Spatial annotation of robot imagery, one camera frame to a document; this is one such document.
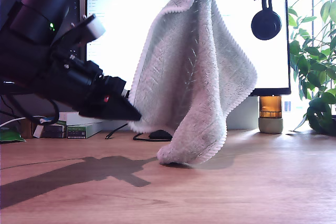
concrete base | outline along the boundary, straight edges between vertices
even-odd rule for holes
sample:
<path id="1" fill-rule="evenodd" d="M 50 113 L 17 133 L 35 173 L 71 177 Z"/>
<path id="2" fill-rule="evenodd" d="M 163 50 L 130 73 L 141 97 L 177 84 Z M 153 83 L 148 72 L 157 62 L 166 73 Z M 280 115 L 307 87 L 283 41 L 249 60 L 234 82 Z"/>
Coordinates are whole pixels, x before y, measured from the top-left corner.
<path id="1" fill-rule="evenodd" d="M 283 118 L 259 118 L 259 130 L 262 133 L 280 134 L 284 130 Z"/>

green led light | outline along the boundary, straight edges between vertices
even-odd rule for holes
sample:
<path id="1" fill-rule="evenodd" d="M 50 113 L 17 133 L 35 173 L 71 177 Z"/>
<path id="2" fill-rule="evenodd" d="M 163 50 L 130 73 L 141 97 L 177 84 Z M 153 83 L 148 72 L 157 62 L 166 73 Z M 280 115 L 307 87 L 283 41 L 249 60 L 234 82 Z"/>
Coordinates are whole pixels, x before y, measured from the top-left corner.
<path id="1" fill-rule="evenodd" d="M 50 23 L 50 30 L 55 31 L 53 23 Z"/>

robotic arm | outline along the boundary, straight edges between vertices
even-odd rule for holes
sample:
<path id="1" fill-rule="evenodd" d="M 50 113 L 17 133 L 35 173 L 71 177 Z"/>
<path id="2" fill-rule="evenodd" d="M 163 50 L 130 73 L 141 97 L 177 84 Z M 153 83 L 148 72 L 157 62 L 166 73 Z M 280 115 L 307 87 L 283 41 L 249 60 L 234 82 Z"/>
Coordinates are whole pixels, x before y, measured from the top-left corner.
<path id="1" fill-rule="evenodd" d="M 272 11 L 271 0 L 268 7 L 262 0 L 262 8 L 251 28 L 257 38 L 271 39 L 279 33 L 281 20 Z M 69 53 L 73 46 L 85 45 L 104 33 L 95 15 L 84 18 L 55 41 L 68 10 L 66 0 L 0 0 L 0 94 L 7 95 L 22 115 L 37 124 L 40 121 L 20 106 L 1 77 L 54 105 L 53 121 L 43 124 L 58 120 L 53 100 L 82 116 L 138 121 L 141 114 L 121 95 L 125 81 L 104 76 L 94 62 L 83 62 Z"/>

wooden desk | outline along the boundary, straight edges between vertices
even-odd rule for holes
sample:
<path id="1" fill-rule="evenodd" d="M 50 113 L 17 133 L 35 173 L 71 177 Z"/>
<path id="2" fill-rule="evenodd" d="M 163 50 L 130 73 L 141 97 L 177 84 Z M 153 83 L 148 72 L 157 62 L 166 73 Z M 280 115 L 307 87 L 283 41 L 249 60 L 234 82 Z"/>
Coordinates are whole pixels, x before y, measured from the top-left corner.
<path id="1" fill-rule="evenodd" d="M 336 223 L 336 138 L 230 131 L 210 161 L 166 167 L 166 143 L 105 135 L 2 145 L 1 224 Z"/>

gray towel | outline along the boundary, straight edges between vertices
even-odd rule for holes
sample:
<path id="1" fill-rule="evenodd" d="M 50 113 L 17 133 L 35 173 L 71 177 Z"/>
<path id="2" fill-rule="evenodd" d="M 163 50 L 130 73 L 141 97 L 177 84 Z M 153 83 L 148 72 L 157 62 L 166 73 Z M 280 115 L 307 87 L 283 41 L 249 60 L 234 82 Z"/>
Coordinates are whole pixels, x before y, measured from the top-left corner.
<path id="1" fill-rule="evenodd" d="M 173 136 L 157 153 L 161 164 L 202 163 L 222 148 L 228 114 L 256 81 L 215 0 L 170 0 L 142 51 L 129 96 L 142 118 L 129 125 Z"/>

